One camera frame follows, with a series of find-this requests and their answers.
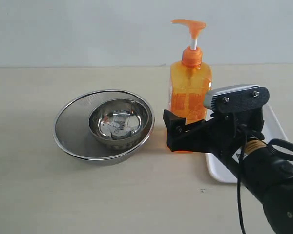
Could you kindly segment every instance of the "stainless steel bowl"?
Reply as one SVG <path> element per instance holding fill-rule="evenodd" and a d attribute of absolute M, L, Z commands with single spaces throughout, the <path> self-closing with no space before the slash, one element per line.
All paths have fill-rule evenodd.
<path fill-rule="evenodd" d="M 110 165 L 132 156 L 149 138 L 154 121 L 151 106 L 140 96 L 125 90 L 100 90 L 64 106 L 54 120 L 53 136 L 68 154 Z M 115 124 L 113 134 L 112 126 L 110 132 L 106 130 L 107 123 Z"/>
<path fill-rule="evenodd" d="M 95 108 L 89 117 L 93 136 L 116 150 L 137 144 L 148 124 L 149 114 L 144 104 L 132 99 L 107 101 Z"/>

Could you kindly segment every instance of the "orange pump head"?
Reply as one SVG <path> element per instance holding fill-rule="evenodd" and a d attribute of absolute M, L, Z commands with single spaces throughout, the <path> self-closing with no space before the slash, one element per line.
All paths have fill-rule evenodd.
<path fill-rule="evenodd" d="M 187 47 L 182 54 L 182 64 L 187 67 L 198 67 L 202 63 L 202 50 L 197 47 L 197 38 L 200 32 L 206 27 L 206 24 L 189 19 L 173 19 L 172 23 L 179 23 L 187 26 L 191 33 L 191 46 Z"/>

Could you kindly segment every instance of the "orange plastic bottle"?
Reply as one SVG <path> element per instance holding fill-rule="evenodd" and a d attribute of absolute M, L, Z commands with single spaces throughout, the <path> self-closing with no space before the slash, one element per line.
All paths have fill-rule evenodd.
<path fill-rule="evenodd" d="M 206 27 L 203 22 L 174 19 L 189 27 L 191 46 L 182 54 L 182 60 L 170 66 L 169 108 L 175 115 L 187 118 L 187 124 L 205 119 L 203 106 L 205 93 L 211 89 L 211 69 L 202 62 L 202 50 L 197 47 L 197 38 Z"/>

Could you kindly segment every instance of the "white pump stem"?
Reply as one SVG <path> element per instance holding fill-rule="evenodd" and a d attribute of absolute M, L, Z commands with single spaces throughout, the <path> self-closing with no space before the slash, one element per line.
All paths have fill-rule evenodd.
<path fill-rule="evenodd" d="M 197 39 L 191 39 L 191 50 L 196 50 Z"/>

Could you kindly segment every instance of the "table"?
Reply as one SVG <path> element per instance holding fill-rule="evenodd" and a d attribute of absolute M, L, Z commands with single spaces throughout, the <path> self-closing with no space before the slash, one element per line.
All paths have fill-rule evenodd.
<path fill-rule="evenodd" d="M 212 71 L 213 88 L 268 87 L 293 142 L 293 64 Z M 169 67 L 0 68 L 0 234 L 239 234 L 236 186 L 212 179 L 203 154 L 165 146 L 168 77 Z M 52 124 L 70 100 L 104 88 L 144 97 L 156 123 L 140 152 L 98 167 L 61 151 Z M 242 204 L 247 233 L 273 233 L 245 188 Z"/>

